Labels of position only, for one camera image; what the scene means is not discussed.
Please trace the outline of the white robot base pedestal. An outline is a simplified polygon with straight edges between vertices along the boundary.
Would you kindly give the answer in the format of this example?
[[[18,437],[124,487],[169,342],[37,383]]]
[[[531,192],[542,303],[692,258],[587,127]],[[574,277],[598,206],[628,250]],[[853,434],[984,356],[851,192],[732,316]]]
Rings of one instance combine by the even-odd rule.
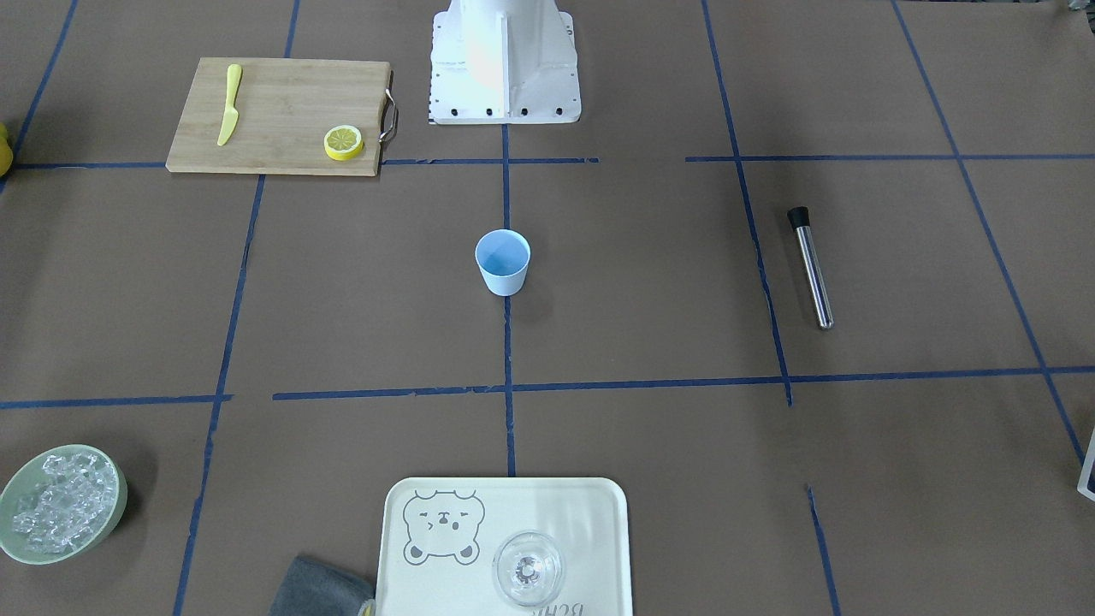
[[[574,21],[554,1],[453,1],[435,13],[431,32],[429,123],[583,117]]]

